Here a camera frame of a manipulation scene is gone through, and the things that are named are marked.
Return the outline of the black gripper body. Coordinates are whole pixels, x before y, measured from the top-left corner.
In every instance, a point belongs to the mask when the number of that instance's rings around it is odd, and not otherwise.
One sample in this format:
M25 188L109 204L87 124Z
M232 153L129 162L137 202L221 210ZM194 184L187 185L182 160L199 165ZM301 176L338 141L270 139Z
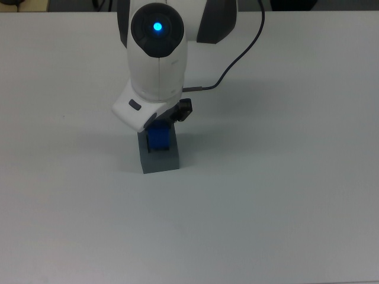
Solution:
M191 99L180 99L176 105L159 116L159 124L165 127L170 127L176 122L183 122L188 118L192 111Z

